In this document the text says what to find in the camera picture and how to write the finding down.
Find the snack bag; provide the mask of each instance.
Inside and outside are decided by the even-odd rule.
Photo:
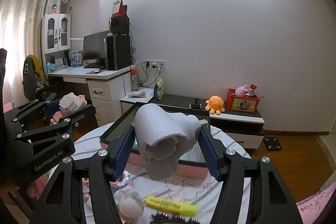
[[[256,85],[253,85],[251,84],[250,88],[249,88],[249,91],[247,92],[248,94],[254,94],[255,90],[256,90],[257,86]]]
[[[163,95],[163,80],[161,77],[159,77],[154,87],[154,99],[161,100]]]

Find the white tablecloth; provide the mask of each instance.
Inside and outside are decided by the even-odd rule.
[[[78,141],[75,142],[76,152],[72,155],[74,160],[91,157],[101,149],[99,137],[111,126],[107,124],[97,128]],[[226,148],[232,148],[243,157],[250,158],[248,153],[236,141],[226,135],[216,127],[211,127],[211,134],[219,139]],[[127,164],[125,170],[132,173],[133,186],[139,192],[140,196],[146,198],[149,195],[171,198],[176,201],[184,201],[198,206],[198,214],[194,217],[200,220],[201,224],[210,223],[212,214],[218,201],[222,183],[217,182],[208,173],[206,179],[194,179],[181,176],[172,176],[166,180],[152,181],[146,172],[146,169],[132,164]],[[250,178],[244,180],[243,199],[238,223],[246,223],[248,205],[250,198]],[[138,224],[149,224],[152,221],[151,214],[156,211],[145,207],[143,215],[139,218]],[[85,215],[87,224],[94,223],[93,213],[90,207],[85,205]]]

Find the box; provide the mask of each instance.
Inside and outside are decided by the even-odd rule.
[[[227,89],[226,103],[228,110],[256,113],[260,99],[257,96],[246,98],[232,95],[235,91],[234,89]]]

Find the plug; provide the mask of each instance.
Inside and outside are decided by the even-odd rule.
[[[155,61],[152,61],[152,73],[156,73],[157,63]]]

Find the small figurine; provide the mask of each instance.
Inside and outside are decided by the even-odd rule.
[[[57,4],[54,4],[51,8],[51,13],[50,13],[51,15],[57,14],[56,8],[57,8]]]
[[[206,100],[207,106],[205,107],[206,111],[210,110],[210,114],[219,115],[221,112],[225,111],[223,107],[224,101],[219,96],[211,96],[209,100]]]

